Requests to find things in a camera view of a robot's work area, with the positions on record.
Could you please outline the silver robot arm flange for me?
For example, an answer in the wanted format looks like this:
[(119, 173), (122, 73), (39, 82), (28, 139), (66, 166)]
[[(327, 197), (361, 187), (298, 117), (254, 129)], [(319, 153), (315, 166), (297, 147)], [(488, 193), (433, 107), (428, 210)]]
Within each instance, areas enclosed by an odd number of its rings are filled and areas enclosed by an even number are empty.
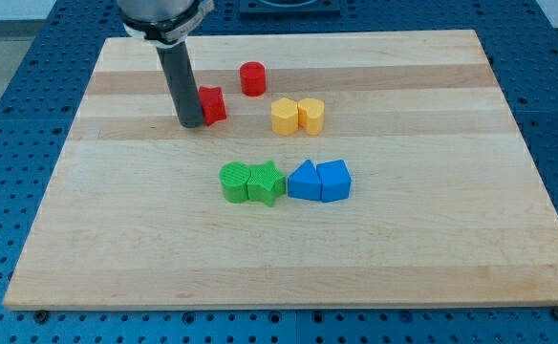
[(213, 0), (118, 0), (117, 5), (129, 35), (162, 49), (184, 42), (215, 9)]

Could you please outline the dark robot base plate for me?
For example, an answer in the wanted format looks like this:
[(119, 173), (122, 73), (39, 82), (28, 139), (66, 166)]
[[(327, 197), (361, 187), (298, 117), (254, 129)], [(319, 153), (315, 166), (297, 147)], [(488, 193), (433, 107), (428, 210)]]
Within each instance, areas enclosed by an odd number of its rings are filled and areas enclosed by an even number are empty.
[(341, 0), (239, 0), (241, 15), (340, 13)]

